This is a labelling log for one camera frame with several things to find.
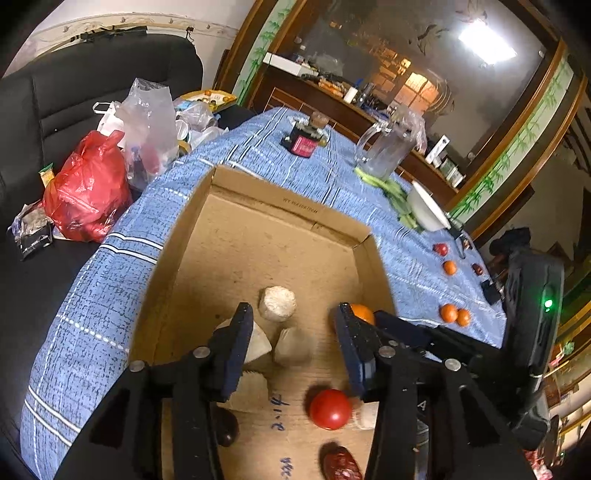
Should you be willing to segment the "small far tangerine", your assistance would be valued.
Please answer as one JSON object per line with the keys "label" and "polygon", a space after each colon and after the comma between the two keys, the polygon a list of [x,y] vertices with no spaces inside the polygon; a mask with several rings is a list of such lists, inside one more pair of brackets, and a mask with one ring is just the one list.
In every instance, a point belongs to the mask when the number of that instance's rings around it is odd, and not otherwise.
{"label": "small far tangerine", "polygon": [[446,272],[446,274],[449,276],[455,275],[458,271],[456,263],[451,260],[445,261],[443,263],[443,268],[444,268],[444,271]]}

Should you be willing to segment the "orange tangerine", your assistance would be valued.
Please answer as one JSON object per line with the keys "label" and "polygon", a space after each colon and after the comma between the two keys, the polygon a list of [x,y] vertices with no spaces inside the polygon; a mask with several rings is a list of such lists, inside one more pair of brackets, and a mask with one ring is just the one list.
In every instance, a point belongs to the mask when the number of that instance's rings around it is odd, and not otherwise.
{"label": "orange tangerine", "polygon": [[459,310],[453,304],[445,304],[440,307],[440,317],[445,323],[455,323],[459,316]]}
{"label": "orange tangerine", "polygon": [[349,305],[353,314],[356,318],[359,318],[370,325],[376,325],[375,314],[369,307],[363,304],[351,304]]}
{"label": "orange tangerine", "polygon": [[467,328],[471,323],[470,312],[466,309],[459,309],[456,323],[462,328]]}

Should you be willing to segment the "black power adapter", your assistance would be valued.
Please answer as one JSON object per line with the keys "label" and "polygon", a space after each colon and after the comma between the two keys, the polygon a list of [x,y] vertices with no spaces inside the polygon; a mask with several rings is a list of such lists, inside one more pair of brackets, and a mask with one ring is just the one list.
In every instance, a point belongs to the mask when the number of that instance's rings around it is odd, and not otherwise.
{"label": "black power adapter", "polygon": [[461,239],[467,235],[464,225],[454,218],[449,219],[450,228],[448,229],[450,235],[455,239]]}

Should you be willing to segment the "silver snack packet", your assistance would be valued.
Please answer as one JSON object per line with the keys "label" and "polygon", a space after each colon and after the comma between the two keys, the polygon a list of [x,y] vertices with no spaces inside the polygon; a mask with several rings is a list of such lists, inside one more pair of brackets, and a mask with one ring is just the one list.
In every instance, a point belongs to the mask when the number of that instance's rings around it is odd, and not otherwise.
{"label": "silver snack packet", "polygon": [[22,261],[53,243],[53,223],[46,215],[41,200],[25,204],[12,221],[9,231]]}

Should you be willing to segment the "white bowl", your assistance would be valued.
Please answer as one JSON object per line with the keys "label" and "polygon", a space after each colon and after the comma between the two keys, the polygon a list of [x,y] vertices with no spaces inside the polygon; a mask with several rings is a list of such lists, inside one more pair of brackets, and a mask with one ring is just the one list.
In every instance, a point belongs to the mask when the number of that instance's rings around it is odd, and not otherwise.
{"label": "white bowl", "polygon": [[436,232],[451,228],[446,213],[419,182],[412,182],[407,202],[418,224],[424,230]]}

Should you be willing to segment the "dark brown date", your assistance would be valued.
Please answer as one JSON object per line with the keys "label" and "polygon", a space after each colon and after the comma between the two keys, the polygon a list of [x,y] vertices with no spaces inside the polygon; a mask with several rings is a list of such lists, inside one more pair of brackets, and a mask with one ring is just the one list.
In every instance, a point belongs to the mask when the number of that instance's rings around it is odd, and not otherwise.
{"label": "dark brown date", "polygon": [[216,442],[219,446],[228,448],[238,440],[239,424],[235,414],[215,405],[212,410],[212,419]]}

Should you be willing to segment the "wooden sideboard cabinet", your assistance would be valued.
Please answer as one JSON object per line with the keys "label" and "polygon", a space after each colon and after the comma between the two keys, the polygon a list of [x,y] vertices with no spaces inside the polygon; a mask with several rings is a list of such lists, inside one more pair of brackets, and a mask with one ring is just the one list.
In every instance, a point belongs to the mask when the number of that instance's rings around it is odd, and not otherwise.
{"label": "wooden sideboard cabinet", "polygon": [[[329,126],[356,143],[376,119],[361,108],[348,104],[310,80],[301,79],[279,68],[263,65],[256,74],[245,105],[256,113],[274,107],[311,114],[321,112],[329,118]],[[424,157],[412,151],[397,168],[407,180],[420,182],[442,207],[447,207],[458,190],[452,187]]]}

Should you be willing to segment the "green leafy vegetables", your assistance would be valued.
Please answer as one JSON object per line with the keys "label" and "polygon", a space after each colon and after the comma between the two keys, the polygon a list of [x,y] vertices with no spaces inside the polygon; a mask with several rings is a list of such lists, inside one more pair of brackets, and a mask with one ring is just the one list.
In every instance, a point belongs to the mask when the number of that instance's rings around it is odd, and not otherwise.
{"label": "green leafy vegetables", "polygon": [[415,218],[410,204],[408,202],[408,194],[402,187],[394,180],[382,180],[370,174],[363,172],[359,167],[355,168],[355,173],[358,177],[370,186],[379,188],[384,197],[386,197],[390,205],[394,208],[398,215],[399,221],[409,229],[421,232],[423,228],[419,225]]}

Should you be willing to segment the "far dark red date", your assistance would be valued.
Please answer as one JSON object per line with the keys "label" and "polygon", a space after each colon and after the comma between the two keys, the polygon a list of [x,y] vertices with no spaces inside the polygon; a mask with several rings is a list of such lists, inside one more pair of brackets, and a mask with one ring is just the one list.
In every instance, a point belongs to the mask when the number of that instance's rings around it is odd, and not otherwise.
{"label": "far dark red date", "polygon": [[477,276],[481,276],[484,273],[483,267],[479,264],[473,264],[472,268]]}

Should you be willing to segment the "black leather sofa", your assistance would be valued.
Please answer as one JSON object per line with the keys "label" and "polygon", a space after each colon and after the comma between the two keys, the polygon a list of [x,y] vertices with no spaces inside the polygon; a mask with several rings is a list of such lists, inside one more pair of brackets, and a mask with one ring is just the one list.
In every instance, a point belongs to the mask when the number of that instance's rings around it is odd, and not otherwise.
{"label": "black leather sofa", "polygon": [[187,39],[141,30],[107,35],[43,56],[1,80],[1,439],[19,443],[34,358],[91,245],[58,242],[22,258],[9,231],[39,200],[39,170],[60,170],[94,130],[99,101],[122,101],[137,78],[172,97],[197,91],[204,65]]}

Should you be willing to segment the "dark bottle with red label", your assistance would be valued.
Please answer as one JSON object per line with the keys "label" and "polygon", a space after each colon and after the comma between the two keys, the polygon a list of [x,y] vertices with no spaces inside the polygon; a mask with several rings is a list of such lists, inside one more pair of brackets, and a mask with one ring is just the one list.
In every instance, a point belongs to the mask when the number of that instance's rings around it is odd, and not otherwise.
{"label": "dark bottle with red label", "polygon": [[280,145],[293,155],[310,158],[318,146],[325,146],[329,142],[325,131],[329,118],[321,112],[312,112],[308,118],[294,121],[294,126],[286,137],[280,140]]}

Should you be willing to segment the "clear plastic bag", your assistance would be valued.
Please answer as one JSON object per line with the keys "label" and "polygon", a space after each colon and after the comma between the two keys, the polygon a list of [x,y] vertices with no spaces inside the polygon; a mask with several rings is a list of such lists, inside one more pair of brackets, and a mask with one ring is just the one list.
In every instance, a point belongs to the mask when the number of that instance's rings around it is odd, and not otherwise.
{"label": "clear plastic bag", "polygon": [[178,153],[175,110],[167,86],[136,78],[115,107],[123,123],[122,141],[130,186],[143,191],[164,173]]}

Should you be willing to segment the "far red tomato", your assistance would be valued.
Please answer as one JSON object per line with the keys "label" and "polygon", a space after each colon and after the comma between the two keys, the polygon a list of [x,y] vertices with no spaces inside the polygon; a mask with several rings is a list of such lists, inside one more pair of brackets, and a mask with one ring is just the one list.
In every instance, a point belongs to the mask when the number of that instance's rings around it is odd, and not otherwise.
{"label": "far red tomato", "polygon": [[442,257],[445,257],[449,253],[449,247],[446,243],[436,243],[433,245],[433,250]]}

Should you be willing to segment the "red cherry tomato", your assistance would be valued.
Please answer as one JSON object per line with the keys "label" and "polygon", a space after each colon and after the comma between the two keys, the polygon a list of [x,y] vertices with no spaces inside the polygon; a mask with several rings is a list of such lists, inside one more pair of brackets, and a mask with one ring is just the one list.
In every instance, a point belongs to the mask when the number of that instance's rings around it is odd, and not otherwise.
{"label": "red cherry tomato", "polygon": [[352,418],[352,404],[341,390],[325,389],[311,400],[308,416],[315,426],[325,430],[339,430]]}

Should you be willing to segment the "shallow cardboard tray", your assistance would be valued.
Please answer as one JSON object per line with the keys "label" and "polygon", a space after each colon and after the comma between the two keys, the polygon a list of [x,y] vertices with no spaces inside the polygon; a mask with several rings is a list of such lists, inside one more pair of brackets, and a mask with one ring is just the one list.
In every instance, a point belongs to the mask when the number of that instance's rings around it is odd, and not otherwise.
{"label": "shallow cardboard tray", "polygon": [[217,167],[205,174],[174,223],[135,323],[130,356],[158,365],[204,345],[240,302],[263,289],[293,291],[288,327],[315,341],[304,366],[266,355],[250,364],[270,399],[238,413],[238,440],[219,449],[228,479],[318,479],[321,451],[337,443],[366,465],[373,435],[349,424],[315,426],[308,402],[321,388],[349,389],[331,313],[342,302],[392,311],[393,296],[370,229],[329,207],[250,175]]}

